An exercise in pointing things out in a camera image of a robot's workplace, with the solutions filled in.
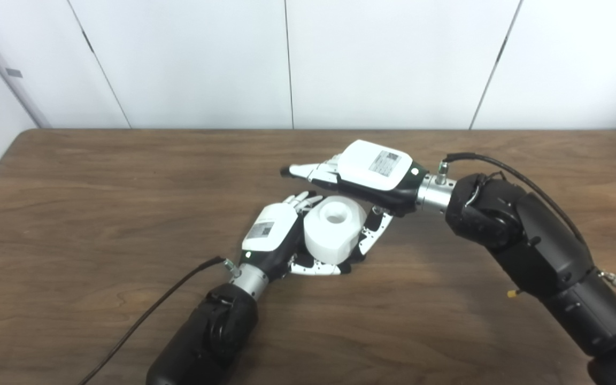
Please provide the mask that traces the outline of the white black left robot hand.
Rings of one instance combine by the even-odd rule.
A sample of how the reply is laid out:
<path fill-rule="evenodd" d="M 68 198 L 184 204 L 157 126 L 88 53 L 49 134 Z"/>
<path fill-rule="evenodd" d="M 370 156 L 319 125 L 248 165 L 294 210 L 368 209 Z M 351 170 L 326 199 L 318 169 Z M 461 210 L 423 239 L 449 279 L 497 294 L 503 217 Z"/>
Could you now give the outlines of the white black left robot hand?
<path fill-rule="evenodd" d="M 251 225 L 241 244 L 240 266 L 259 269 L 274 282 L 289 273 L 299 275 L 345 275 L 351 265 L 318 261 L 305 244 L 304 219 L 325 198 L 309 190 L 267 205 Z"/>

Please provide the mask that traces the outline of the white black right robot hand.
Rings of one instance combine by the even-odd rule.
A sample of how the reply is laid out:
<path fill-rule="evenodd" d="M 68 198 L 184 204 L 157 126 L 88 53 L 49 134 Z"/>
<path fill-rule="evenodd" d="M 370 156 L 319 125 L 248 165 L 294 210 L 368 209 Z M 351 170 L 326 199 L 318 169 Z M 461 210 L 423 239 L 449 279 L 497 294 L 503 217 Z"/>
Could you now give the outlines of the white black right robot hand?
<path fill-rule="evenodd" d="M 403 151 L 357 140 L 330 160 L 291 164 L 280 175 L 373 205 L 358 238 L 356 259 L 362 261 L 394 217 L 417 210 L 428 171 Z"/>

